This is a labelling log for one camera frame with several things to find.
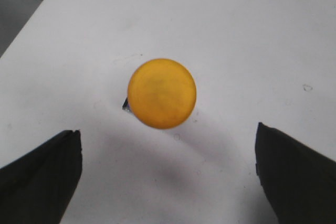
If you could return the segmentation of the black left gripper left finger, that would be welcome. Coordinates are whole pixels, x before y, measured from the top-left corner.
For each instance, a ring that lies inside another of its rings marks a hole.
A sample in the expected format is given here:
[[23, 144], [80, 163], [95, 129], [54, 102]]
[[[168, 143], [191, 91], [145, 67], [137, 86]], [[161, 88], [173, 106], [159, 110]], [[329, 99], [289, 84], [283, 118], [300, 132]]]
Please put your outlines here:
[[60, 223], [81, 173], [81, 135], [71, 130], [4, 166], [1, 223]]

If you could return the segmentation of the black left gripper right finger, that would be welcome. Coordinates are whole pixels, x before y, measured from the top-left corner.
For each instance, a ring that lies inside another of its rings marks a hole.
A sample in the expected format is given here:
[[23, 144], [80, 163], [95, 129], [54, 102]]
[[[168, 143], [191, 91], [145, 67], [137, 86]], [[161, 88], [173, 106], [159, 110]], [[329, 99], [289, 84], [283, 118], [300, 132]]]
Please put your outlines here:
[[256, 172], [279, 223], [335, 223], [335, 161], [263, 123]]

